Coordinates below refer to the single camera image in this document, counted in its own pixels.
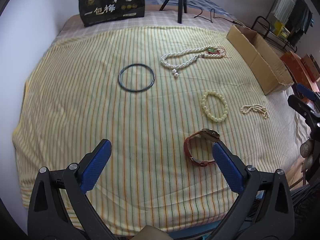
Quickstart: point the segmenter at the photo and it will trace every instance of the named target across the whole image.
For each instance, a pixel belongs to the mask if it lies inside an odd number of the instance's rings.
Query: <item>twisted pearl necklace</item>
[[[210,96],[215,96],[217,98],[219,98],[219,100],[223,103],[224,105],[224,110],[223,110],[223,115],[219,118],[215,117],[214,115],[212,115],[210,113],[210,109],[209,107],[207,107],[205,105],[206,103],[206,99],[207,99],[207,96],[210,95]],[[204,110],[204,113],[207,115],[207,117],[209,119],[211,119],[212,121],[214,122],[222,122],[224,121],[226,118],[227,118],[227,115],[228,115],[228,110],[229,110],[229,107],[228,107],[228,104],[227,104],[227,101],[226,99],[224,98],[224,96],[214,90],[206,90],[202,96],[202,99],[201,99],[201,106],[202,106],[202,109]]]
[[[194,56],[193,58],[189,59],[188,61],[186,61],[185,63],[182,63],[180,65],[174,65],[174,64],[170,64],[168,62],[166,62],[166,59],[169,57],[181,57],[183,55],[189,54],[189,53],[197,53],[197,52],[202,52],[202,51],[207,51],[208,53],[206,54],[199,54],[197,56]],[[179,76],[179,69],[185,68],[187,66],[189,66],[190,64],[196,62],[198,60],[198,58],[203,57],[203,58],[221,58],[225,56],[225,49],[223,49],[222,47],[215,47],[212,45],[208,45],[202,48],[198,48],[198,49],[186,49],[180,52],[172,52],[172,53],[167,53],[164,54],[161,57],[161,65],[172,69],[172,74],[174,77],[178,77]]]
[[[254,105],[244,105],[240,108],[240,112],[242,114],[247,114],[249,113],[250,111],[254,111],[254,112],[260,112],[263,114],[263,118],[264,119],[267,119],[269,117],[269,113],[268,113],[268,109],[262,105],[259,105],[259,104],[254,104]]]

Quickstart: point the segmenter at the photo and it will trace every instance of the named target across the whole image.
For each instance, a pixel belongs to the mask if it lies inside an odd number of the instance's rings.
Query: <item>cardboard box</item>
[[[281,60],[286,63],[297,83],[301,83],[313,92],[319,92],[318,86],[311,80],[309,74],[302,64],[301,58],[292,51],[282,55]]]
[[[286,90],[293,85],[283,62],[257,32],[232,25],[227,39],[248,64],[265,95]]]
[[[318,63],[316,62],[316,60],[314,59],[313,55],[310,54],[309,57],[312,60],[312,63],[315,65],[315,67],[318,70],[318,72],[320,73],[320,67],[319,67]]]
[[[318,64],[314,64],[311,57],[306,54],[302,59],[301,62],[303,63],[304,67],[308,71],[308,74],[313,82],[318,82],[320,80],[320,73],[319,73],[319,66]]]

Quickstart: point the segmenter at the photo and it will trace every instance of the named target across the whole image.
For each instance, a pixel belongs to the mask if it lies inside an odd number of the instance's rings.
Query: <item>black package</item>
[[[84,26],[128,18],[144,17],[144,0],[79,0]]]

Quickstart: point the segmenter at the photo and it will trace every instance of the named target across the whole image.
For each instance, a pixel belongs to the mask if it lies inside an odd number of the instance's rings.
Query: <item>bed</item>
[[[194,18],[199,9],[190,4],[201,5],[206,17],[211,8],[229,20],[234,17],[209,0],[188,0],[189,13],[179,25],[176,5],[169,3],[159,12],[162,2],[146,0],[144,18],[88,28],[78,15],[71,17],[26,81],[13,134],[26,207],[40,167],[64,169],[79,162],[102,138],[112,142],[112,157],[87,196],[119,236],[133,236],[146,224],[171,236],[187,228],[205,232],[228,212],[237,195],[219,169],[192,165],[182,150],[184,138],[204,127],[217,130],[233,154],[260,171],[288,171],[297,161],[308,131],[287,105],[292,90],[264,96],[226,40],[231,22]],[[230,58],[206,61],[198,72],[190,67],[179,80],[161,67],[163,53],[204,43],[224,46]],[[134,62],[150,65],[156,73],[155,85],[144,93],[126,93],[116,82],[119,71]],[[230,107],[225,122],[212,123],[202,112],[206,89],[225,95]],[[242,115],[240,107],[251,103],[266,106],[270,118]],[[214,99],[209,105],[221,113]],[[210,158],[206,145],[194,147],[200,158]],[[81,228],[65,193],[63,198],[74,225]]]

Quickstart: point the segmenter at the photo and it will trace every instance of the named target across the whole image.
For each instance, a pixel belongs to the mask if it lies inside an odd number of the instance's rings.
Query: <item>metal screw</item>
[[[247,166],[247,169],[248,169],[249,171],[255,171],[255,170],[256,170],[256,167],[255,167],[255,166],[252,166],[252,165],[248,165],[248,166]]]
[[[69,169],[72,171],[75,170],[76,168],[78,168],[78,165],[76,163],[72,163],[69,165]]]
[[[42,167],[42,168],[39,170],[40,173],[45,173],[46,171],[47,171],[47,168],[46,168],[46,167]]]
[[[281,169],[277,169],[277,173],[278,173],[279,175],[284,175],[284,171],[281,170]]]

